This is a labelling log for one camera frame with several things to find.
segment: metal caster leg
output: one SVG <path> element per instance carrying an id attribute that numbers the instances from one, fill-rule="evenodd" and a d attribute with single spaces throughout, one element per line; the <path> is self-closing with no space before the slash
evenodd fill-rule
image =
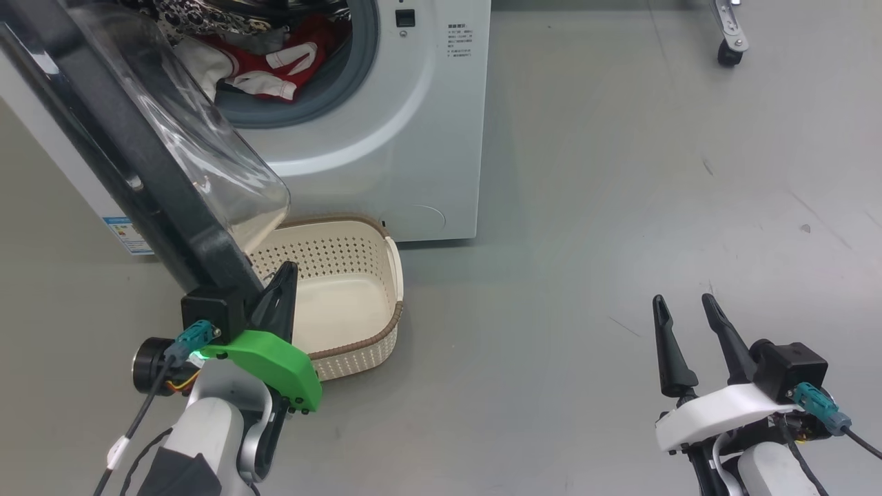
<path id="1" fill-rule="evenodd" d="M 724 67 L 735 67 L 741 63 L 742 55 L 749 48 L 747 37 L 744 36 L 741 25 L 735 19 L 732 4 L 732 0 L 711 0 L 714 16 L 723 35 L 722 44 L 717 52 L 717 62 Z"/>

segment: brown basket rim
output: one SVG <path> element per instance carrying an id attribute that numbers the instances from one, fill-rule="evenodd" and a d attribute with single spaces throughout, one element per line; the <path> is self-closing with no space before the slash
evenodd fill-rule
<path id="1" fill-rule="evenodd" d="M 369 217 L 367 215 L 362 214 L 324 214 L 324 215 L 310 215 L 307 217 L 300 217 L 297 219 L 293 219 L 288 222 L 283 222 L 279 224 L 279 227 L 276 229 L 287 229 L 287 228 L 295 228 L 299 226 L 307 226 L 311 224 L 324 224 L 327 222 L 361 222 L 364 224 L 368 224 L 372 228 L 376 229 L 380 236 L 383 239 L 386 239 L 389 236 L 389 231 L 386 230 L 385 227 L 373 217 Z M 333 349 L 325 349 L 323 351 L 316 351 L 310 353 L 310 360 L 322 360 L 325 358 L 337 357 L 339 355 L 345 355 L 347 353 L 352 353 L 353 351 L 358 351 L 360 349 L 369 348 L 381 341 L 383 341 L 389 334 L 392 333 L 393 330 L 398 326 L 401 320 L 401 313 L 404 312 L 404 302 L 398 301 L 395 303 L 395 310 L 392 312 L 392 318 L 389 319 L 389 323 L 386 324 L 386 327 L 383 328 L 379 333 L 374 336 L 361 340 L 359 342 L 354 342 L 352 344 L 347 344 L 345 346 L 339 346 Z"/>

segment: black wheel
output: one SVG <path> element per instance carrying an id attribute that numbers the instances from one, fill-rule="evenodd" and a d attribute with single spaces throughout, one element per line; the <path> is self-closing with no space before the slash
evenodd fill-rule
<path id="1" fill-rule="evenodd" d="M 729 48 L 729 44 L 726 43 L 726 40 L 723 40 L 722 43 L 720 43 L 720 49 L 717 50 L 717 62 L 723 67 L 735 67 L 741 63 L 742 55 L 744 55 L 744 52 L 734 51 Z"/>

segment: basket bottom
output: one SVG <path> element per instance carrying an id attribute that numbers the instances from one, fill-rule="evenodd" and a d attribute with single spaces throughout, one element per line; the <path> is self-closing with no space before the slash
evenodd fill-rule
<path id="1" fill-rule="evenodd" d="M 291 344 L 305 353 L 370 339 L 392 313 L 383 283 L 367 274 L 339 274 L 297 283 Z"/>

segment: beige plastic basket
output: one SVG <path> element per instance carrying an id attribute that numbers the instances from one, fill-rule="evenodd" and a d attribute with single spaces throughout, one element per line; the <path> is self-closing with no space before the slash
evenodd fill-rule
<path id="1" fill-rule="evenodd" d="M 291 342 L 321 380 L 364 372 L 392 354 L 404 283 L 398 248 L 376 221 L 335 215 L 286 223 L 250 259 L 264 284 L 285 261 L 298 265 Z"/>

